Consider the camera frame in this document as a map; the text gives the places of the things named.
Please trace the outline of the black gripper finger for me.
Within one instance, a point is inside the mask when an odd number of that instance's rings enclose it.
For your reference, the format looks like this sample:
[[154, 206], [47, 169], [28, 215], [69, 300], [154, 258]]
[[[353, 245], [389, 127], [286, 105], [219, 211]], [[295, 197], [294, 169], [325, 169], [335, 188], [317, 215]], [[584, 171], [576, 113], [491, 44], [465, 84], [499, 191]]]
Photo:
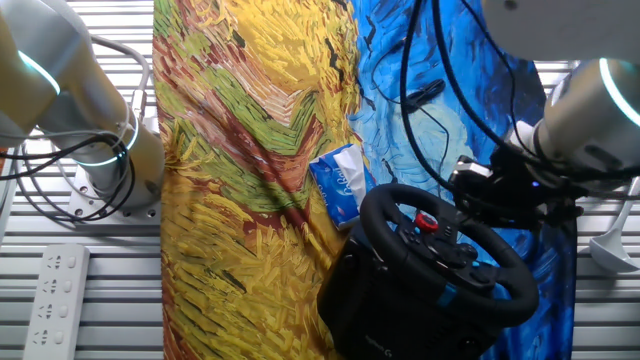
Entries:
[[453, 200], [458, 207], [496, 207], [492, 198], [494, 186], [491, 182], [453, 183]]
[[492, 228], [513, 228], [515, 226], [510, 217], [504, 217], [499, 212], [482, 206], [463, 203], [459, 206], [459, 210], [475, 221]]

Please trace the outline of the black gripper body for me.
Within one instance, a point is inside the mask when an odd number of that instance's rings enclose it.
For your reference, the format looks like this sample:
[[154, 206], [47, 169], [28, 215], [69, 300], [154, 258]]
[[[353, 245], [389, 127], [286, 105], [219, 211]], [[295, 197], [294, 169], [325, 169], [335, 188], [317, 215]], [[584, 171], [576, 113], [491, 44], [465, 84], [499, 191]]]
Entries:
[[575, 200], [586, 192], [561, 180], [547, 185], [534, 177], [524, 161], [518, 160], [516, 149], [497, 147], [490, 157], [494, 186], [492, 198], [504, 217], [515, 223], [514, 229], [537, 231], [543, 224], [559, 227], [584, 214]]

